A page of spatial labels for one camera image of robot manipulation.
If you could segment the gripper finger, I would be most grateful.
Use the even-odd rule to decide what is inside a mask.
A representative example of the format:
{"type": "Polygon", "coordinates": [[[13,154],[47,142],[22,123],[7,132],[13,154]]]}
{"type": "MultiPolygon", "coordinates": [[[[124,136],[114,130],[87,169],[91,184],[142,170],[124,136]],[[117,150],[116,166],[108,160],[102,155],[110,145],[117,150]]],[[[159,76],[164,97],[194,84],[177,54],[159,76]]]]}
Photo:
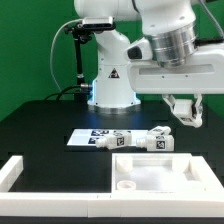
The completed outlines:
{"type": "Polygon", "coordinates": [[[202,125],[202,113],[203,113],[203,105],[202,105],[202,95],[201,94],[195,94],[194,95],[195,102],[192,106],[193,108],[193,121],[194,121],[194,127],[199,128],[202,125]]]}
{"type": "Polygon", "coordinates": [[[176,99],[173,95],[171,94],[164,94],[162,96],[164,102],[169,106],[170,111],[174,112],[174,107],[175,107],[175,103],[176,103],[176,99]]]}

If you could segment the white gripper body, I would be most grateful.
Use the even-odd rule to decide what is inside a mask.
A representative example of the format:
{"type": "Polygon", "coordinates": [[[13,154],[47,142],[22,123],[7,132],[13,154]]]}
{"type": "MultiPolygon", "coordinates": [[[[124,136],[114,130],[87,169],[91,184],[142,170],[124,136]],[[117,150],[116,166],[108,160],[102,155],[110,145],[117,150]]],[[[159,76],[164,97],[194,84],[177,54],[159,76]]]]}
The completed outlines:
{"type": "Polygon", "coordinates": [[[142,38],[124,50],[128,80],[139,94],[224,93],[224,43],[199,46],[177,67],[152,60],[149,42],[142,38]]]}

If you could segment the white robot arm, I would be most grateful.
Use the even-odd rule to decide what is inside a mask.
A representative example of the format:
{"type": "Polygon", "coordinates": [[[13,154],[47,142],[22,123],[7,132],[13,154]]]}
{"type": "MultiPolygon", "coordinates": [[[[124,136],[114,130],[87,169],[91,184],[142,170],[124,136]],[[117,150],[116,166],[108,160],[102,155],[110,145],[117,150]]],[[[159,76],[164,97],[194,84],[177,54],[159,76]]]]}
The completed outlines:
{"type": "Polygon", "coordinates": [[[202,96],[224,93],[224,39],[199,40],[192,6],[205,0],[74,0],[98,44],[88,105],[119,113],[161,94],[184,125],[202,125],[202,96]]]}

